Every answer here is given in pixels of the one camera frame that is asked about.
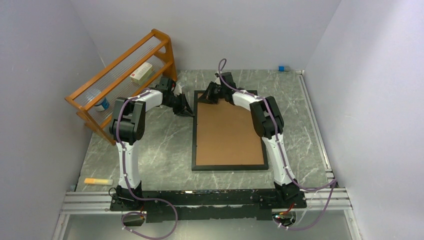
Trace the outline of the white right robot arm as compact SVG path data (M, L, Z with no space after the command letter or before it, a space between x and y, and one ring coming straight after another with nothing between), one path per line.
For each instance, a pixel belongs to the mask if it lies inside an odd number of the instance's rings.
M217 80L211 81L200 103L217 104L220 99L250 111L256 134L265 145L268 159L271 160L275 202L282 208L288 207L300 193L290 167L284 146L284 120L274 97L258 96L243 88L236 88L231 72L215 73Z

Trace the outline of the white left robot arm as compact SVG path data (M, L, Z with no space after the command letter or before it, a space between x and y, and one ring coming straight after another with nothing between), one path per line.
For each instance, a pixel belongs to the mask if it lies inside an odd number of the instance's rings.
M119 154L116 195L130 210L139 209L143 203L137 144L145 133L146 113L160 106L171 108L176 116L195 116L183 86L167 77L161 77L155 87L145 88L138 95L115 100L109 132L116 141Z

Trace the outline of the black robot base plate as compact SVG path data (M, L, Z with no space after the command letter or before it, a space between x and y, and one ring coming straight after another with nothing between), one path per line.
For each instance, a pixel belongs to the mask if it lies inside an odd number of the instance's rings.
M143 191L144 201L131 201L112 195L110 211L143 212L147 223L164 221L244 219L271 220L278 210L305 209L305 193L290 200L277 196L275 188L224 190Z

